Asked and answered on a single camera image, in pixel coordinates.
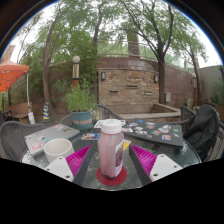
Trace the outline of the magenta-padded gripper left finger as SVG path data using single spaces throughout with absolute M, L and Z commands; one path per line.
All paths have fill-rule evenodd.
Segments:
M 56 158 L 45 168 L 45 170 L 81 186 L 93 154 L 94 150 L 92 149 L 92 146 L 89 145 L 66 158 Z

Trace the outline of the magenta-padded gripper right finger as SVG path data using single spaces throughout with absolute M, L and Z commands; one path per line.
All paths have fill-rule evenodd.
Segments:
M 143 185 L 159 180 L 182 169 L 165 154 L 155 155 L 139 146 L 130 145 L 129 155 Z

